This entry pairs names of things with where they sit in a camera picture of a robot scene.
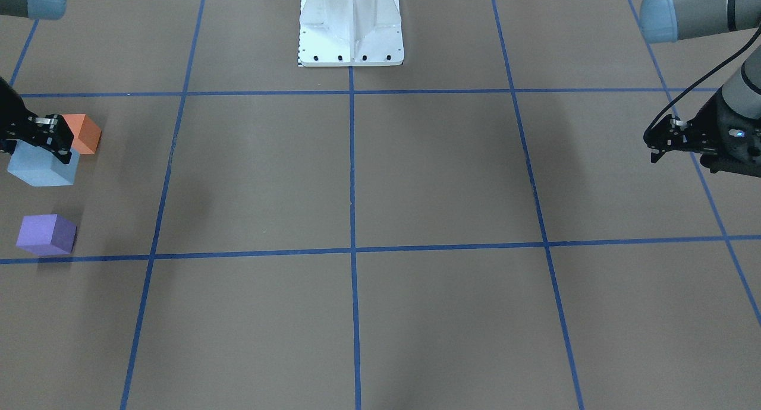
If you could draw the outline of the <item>light blue foam block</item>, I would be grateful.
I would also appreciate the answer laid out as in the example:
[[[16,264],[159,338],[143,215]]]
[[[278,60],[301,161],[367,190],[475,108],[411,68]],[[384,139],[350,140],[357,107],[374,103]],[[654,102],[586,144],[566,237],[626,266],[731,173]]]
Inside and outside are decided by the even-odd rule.
[[[33,187],[59,187],[74,184],[80,155],[71,151],[68,164],[49,151],[19,141],[11,155],[7,171]]]

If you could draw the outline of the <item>orange foam block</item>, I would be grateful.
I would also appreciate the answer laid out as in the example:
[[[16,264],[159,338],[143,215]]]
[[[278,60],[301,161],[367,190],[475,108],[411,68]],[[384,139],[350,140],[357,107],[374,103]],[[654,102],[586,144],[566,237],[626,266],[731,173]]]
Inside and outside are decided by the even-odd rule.
[[[62,117],[73,134],[71,149],[84,155],[97,153],[102,131],[92,118],[85,114],[63,114]]]

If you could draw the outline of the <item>purple foam block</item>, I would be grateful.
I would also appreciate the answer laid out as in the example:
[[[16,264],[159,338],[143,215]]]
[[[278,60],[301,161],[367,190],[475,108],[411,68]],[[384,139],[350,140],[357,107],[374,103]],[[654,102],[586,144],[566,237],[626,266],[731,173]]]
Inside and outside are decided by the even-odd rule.
[[[16,247],[36,256],[68,255],[73,250],[77,229],[75,223],[54,213],[24,216]]]

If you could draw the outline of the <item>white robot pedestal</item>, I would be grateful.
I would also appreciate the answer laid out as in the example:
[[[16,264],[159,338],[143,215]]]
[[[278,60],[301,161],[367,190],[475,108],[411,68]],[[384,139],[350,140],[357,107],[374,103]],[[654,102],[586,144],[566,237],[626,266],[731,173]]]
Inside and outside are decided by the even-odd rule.
[[[300,0],[301,67],[403,64],[400,0]]]

